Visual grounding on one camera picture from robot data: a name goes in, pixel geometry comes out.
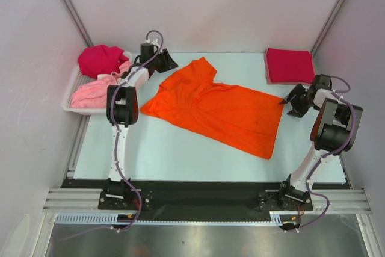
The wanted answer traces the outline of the orange t shirt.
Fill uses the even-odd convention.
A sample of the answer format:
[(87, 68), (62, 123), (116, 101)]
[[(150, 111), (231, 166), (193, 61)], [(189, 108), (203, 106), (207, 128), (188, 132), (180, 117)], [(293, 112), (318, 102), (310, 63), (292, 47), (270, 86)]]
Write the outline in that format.
[(201, 57), (159, 85), (140, 111), (256, 157), (271, 159), (283, 113), (281, 98), (217, 83), (217, 70)]

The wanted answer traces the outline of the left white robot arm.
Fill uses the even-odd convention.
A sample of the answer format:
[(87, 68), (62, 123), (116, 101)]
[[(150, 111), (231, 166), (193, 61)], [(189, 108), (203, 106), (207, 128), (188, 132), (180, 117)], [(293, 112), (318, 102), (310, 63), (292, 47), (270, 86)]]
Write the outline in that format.
[(134, 189), (128, 185), (130, 177), (125, 173), (126, 139), (129, 128), (139, 116), (138, 90), (151, 76), (178, 68), (163, 45), (154, 41), (141, 44), (140, 54), (132, 67), (123, 73), (116, 85), (107, 89), (106, 118), (112, 126), (112, 161), (106, 187), (102, 189), (101, 202), (113, 202), (121, 209), (132, 204)]

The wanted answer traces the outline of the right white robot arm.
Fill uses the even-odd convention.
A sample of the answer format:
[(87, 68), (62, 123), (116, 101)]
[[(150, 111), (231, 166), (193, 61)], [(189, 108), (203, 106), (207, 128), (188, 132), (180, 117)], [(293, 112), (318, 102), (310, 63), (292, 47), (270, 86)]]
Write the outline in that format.
[(350, 90), (342, 78), (319, 74), (309, 88), (298, 84), (280, 101), (291, 105), (289, 116), (302, 118), (310, 108), (318, 111), (310, 132), (310, 150), (296, 171), (280, 184), (277, 201), (283, 209), (310, 202), (320, 171), (334, 156), (352, 148), (363, 109), (344, 99), (343, 94)]

